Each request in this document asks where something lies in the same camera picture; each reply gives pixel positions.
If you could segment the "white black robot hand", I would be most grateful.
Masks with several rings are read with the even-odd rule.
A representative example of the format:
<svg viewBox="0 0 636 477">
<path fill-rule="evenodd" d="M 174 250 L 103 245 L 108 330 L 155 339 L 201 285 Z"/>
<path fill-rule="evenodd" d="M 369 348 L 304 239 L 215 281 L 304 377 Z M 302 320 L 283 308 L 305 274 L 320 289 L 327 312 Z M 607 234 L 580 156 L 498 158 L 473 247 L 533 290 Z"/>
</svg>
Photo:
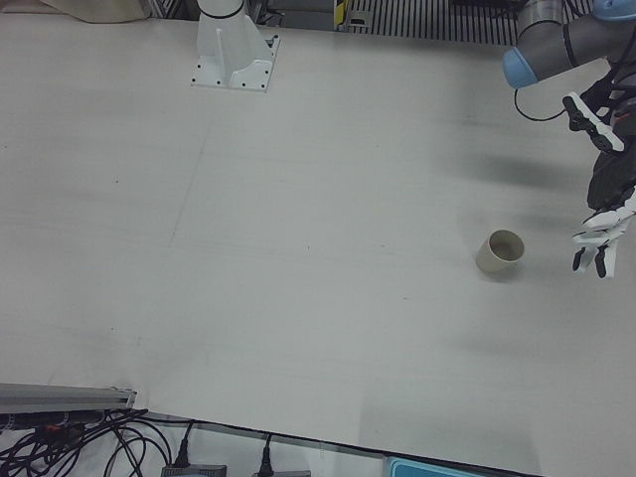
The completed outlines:
<svg viewBox="0 0 636 477">
<path fill-rule="evenodd" d="M 592 215 L 572 237 L 577 251 L 572 270 L 585 272 L 594 266 L 597 276 L 615 275 L 617 248 L 635 220 L 635 107 L 628 106 L 604 123 L 575 92 L 562 100 L 570 127 L 588 133 L 601 148 L 587 190 Z"/>
</svg>

